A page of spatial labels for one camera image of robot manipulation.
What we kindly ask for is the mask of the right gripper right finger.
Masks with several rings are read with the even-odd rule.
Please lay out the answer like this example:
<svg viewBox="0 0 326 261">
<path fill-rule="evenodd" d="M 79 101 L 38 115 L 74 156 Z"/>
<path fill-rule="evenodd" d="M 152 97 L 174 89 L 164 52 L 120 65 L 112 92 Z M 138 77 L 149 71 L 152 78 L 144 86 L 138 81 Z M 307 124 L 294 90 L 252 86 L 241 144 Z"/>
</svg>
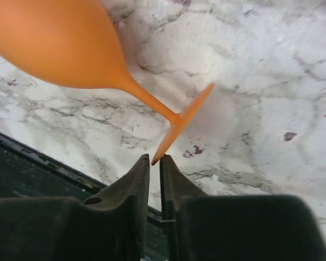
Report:
<svg viewBox="0 0 326 261">
<path fill-rule="evenodd" d="M 210 196 L 160 160 L 170 260 L 326 260 L 308 205 L 292 195 Z"/>
</svg>

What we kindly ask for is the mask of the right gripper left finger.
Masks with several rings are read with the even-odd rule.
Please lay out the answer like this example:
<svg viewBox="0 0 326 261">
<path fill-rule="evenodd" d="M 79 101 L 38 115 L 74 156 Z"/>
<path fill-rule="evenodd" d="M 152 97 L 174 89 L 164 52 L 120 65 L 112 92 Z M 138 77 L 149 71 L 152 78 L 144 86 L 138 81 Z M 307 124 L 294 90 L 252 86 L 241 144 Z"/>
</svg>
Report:
<svg viewBox="0 0 326 261">
<path fill-rule="evenodd" d="M 144 255 L 149 156 L 115 183 L 74 197 L 0 198 L 0 260 L 140 260 Z"/>
</svg>

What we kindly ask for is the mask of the orange plastic goblet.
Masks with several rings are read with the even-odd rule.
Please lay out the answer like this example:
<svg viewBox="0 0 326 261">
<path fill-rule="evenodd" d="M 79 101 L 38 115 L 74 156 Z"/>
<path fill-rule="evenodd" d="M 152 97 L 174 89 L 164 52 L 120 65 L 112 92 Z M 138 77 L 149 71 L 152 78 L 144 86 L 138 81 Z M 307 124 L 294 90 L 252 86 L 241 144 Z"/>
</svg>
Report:
<svg viewBox="0 0 326 261">
<path fill-rule="evenodd" d="M 118 89 L 169 120 L 157 163 L 214 88 L 209 84 L 175 113 L 131 76 L 101 1 L 0 1 L 0 56 L 46 82 L 78 89 Z"/>
</svg>

